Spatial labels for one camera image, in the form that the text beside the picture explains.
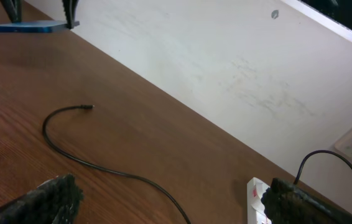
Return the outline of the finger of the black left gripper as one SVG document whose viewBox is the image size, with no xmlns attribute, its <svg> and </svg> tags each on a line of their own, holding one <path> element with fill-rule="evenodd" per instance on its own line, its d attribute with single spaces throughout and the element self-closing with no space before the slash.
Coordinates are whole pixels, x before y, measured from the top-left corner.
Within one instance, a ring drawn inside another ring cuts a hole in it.
<svg viewBox="0 0 352 224">
<path fill-rule="evenodd" d="M 79 25 L 79 22 L 75 20 L 78 0 L 62 0 L 62 4 L 67 20 L 67 29 L 73 29 L 75 26 Z"/>
<path fill-rule="evenodd" d="M 22 20 L 21 0 L 0 0 L 0 3 L 11 22 L 20 22 Z"/>
</svg>

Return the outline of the blue Samsung Galaxy smartphone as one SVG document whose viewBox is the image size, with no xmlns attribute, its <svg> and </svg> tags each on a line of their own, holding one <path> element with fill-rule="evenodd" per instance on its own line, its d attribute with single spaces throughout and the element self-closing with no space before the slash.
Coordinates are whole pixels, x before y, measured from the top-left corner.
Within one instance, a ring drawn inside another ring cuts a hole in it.
<svg viewBox="0 0 352 224">
<path fill-rule="evenodd" d="M 68 29 L 66 21 L 31 21 L 0 24 L 0 33 L 53 33 Z"/>
</svg>

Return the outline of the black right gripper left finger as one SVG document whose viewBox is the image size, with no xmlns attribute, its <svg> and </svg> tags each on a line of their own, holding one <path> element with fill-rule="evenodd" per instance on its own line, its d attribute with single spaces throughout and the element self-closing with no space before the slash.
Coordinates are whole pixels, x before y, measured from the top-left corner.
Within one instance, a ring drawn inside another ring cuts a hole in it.
<svg viewBox="0 0 352 224">
<path fill-rule="evenodd" d="M 73 224 L 83 191 L 71 174 L 45 181 L 0 207 L 0 224 Z"/>
</svg>

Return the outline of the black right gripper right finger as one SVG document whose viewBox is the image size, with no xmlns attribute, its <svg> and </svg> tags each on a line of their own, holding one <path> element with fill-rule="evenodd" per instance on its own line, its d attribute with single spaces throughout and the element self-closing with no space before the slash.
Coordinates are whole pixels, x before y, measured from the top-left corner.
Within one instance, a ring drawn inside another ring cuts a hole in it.
<svg viewBox="0 0 352 224">
<path fill-rule="evenodd" d="M 352 214 L 279 178 L 263 193 L 264 213 L 273 224 L 352 224 Z"/>
</svg>

